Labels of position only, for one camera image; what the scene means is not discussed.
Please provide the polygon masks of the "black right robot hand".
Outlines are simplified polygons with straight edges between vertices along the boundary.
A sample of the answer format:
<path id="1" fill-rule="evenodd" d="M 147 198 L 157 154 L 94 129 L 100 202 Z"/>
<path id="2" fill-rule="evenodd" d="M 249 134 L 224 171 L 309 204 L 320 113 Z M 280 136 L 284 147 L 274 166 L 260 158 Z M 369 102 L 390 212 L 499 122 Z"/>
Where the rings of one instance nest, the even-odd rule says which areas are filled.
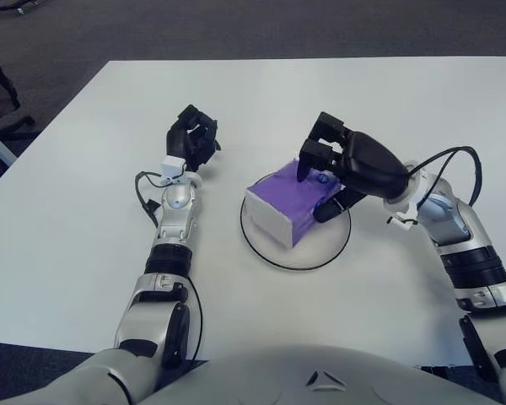
<path id="1" fill-rule="evenodd" d="M 399 197 L 408 187 L 409 171 L 393 153 L 363 132 L 321 112 L 299 152 L 297 181 L 311 170 L 328 171 L 343 188 L 320 203 L 315 220 L 325 223 L 367 196 Z"/>

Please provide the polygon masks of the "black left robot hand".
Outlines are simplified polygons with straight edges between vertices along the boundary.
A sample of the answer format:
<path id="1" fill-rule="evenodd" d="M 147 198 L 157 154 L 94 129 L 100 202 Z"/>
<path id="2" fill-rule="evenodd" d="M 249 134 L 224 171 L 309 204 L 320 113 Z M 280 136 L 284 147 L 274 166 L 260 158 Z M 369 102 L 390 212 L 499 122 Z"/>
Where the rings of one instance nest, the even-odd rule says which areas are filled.
<path id="1" fill-rule="evenodd" d="M 170 127 L 166 136 L 166 152 L 182 158 L 186 170 L 197 172 L 221 146 L 216 139 L 218 122 L 194 105 L 188 105 Z"/>

